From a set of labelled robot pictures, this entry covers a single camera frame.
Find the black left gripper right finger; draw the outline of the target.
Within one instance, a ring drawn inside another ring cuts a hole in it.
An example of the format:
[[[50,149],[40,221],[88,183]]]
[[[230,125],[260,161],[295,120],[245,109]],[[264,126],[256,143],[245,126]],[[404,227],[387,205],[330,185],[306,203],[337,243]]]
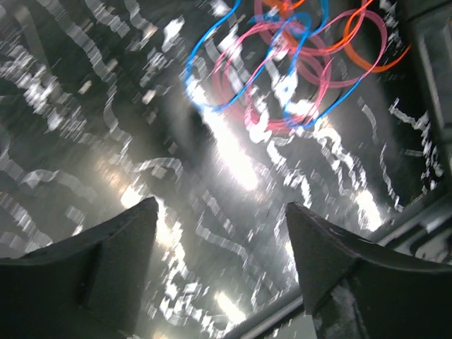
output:
[[[400,254],[298,203],[285,210],[318,338],[450,338],[451,267]]]

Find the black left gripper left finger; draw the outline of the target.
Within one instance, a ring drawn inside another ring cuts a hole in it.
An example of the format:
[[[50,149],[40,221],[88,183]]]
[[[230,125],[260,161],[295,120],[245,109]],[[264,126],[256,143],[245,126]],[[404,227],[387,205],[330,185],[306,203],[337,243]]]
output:
[[[1,260],[2,338],[129,338],[141,309],[158,204]]]

